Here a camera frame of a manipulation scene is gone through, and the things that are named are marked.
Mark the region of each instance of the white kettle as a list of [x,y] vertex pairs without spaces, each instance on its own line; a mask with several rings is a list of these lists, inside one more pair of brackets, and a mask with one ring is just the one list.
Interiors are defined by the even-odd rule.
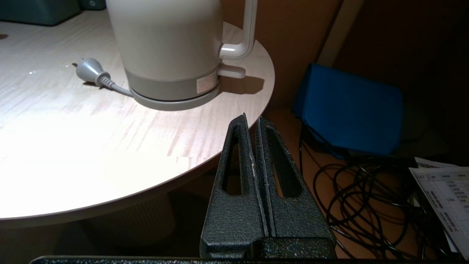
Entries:
[[222,43],[219,0],[107,0],[107,8],[130,90],[142,105],[193,108],[218,94],[219,76],[245,76],[221,61],[251,52],[257,0],[245,2],[240,44]]

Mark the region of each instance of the kettle handle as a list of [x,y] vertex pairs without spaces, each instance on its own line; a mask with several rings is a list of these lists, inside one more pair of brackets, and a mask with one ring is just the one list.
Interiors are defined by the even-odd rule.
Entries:
[[257,0],[245,0],[243,40],[240,44],[223,43],[220,58],[240,60],[247,57],[254,46],[254,29],[256,27]]

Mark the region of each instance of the kettle base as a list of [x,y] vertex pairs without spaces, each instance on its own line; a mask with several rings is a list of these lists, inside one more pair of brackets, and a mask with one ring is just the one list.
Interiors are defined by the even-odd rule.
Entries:
[[217,86],[214,87],[207,93],[204,93],[201,96],[190,98],[187,100],[181,101],[161,101],[155,100],[148,97],[144,97],[134,91],[132,87],[129,87],[130,92],[133,94],[135,101],[139,104],[146,106],[151,109],[162,110],[162,111],[179,111],[179,110],[187,110],[191,108],[195,108],[201,106],[203,104],[208,103],[213,98],[217,97],[218,93],[220,92],[220,85],[221,82],[218,82]]

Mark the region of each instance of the blue cloth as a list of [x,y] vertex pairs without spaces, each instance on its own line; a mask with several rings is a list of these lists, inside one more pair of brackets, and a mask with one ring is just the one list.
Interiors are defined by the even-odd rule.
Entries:
[[401,140],[398,88],[320,65],[308,67],[292,111],[336,147],[389,155]]

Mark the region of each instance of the wooden tabletop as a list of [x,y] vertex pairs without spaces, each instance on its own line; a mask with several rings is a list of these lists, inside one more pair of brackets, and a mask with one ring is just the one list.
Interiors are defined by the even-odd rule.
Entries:
[[[224,42],[242,31],[224,25]],[[274,68],[256,41],[245,79],[190,110],[165,112],[85,85],[72,63],[101,62],[128,87],[107,11],[85,11],[55,27],[0,23],[0,224],[77,212],[163,185],[216,157],[229,122],[251,126],[273,90]]]

